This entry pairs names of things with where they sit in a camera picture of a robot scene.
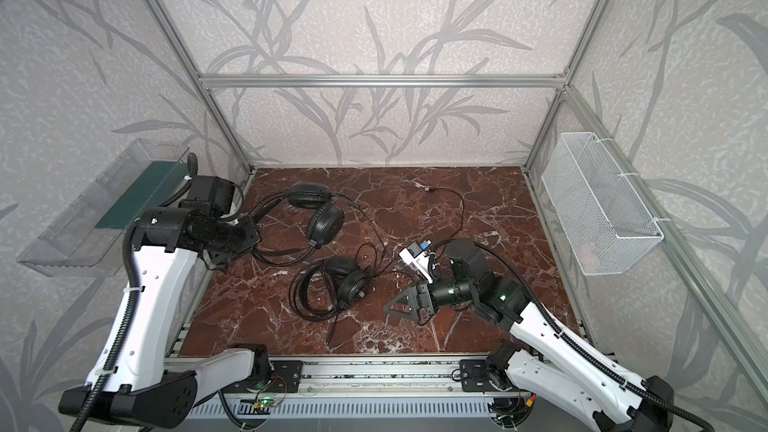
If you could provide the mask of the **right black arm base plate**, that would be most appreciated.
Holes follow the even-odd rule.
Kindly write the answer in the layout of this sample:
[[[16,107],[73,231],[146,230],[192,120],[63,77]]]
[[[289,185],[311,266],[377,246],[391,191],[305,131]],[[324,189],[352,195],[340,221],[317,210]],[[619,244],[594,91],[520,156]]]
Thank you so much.
[[[463,359],[459,361],[458,373],[454,377],[460,382],[462,391],[496,392],[485,359]]]

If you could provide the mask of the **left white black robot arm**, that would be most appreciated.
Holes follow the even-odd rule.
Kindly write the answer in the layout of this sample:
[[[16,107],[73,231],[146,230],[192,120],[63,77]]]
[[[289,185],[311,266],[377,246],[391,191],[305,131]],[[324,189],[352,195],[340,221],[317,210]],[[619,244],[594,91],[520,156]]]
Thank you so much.
[[[189,153],[183,186],[127,228],[121,253],[127,285],[100,358],[84,385],[66,390],[58,410],[72,430],[107,425],[174,428],[205,399],[242,381],[269,382],[263,345],[236,345],[181,369],[165,366],[166,340],[188,276],[203,255],[226,265],[260,241],[250,219],[233,220],[235,183],[198,172]]]

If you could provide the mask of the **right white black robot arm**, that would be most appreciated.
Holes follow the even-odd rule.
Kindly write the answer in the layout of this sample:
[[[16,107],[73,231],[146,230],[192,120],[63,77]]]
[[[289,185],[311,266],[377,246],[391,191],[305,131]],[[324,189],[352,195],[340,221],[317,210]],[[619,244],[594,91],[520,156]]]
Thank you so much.
[[[624,368],[562,324],[491,248],[467,238],[413,242],[400,258],[424,279],[388,302],[387,314],[425,323],[442,308],[467,303],[484,321],[527,344],[519,349],[504,342],[487,357],[498,390],[527,390],[593,431],[668,431],[677,418],[712,430],[675,405],[663,379]]]

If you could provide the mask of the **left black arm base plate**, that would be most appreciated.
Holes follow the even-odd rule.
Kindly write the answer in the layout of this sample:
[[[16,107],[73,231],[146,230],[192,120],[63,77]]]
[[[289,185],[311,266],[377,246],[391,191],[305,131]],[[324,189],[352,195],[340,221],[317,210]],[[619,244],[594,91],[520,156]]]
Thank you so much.
[[[276,394],[296,394],[302,378],[304,362],[301,360],[273,360],[272,382],[266,392]]]

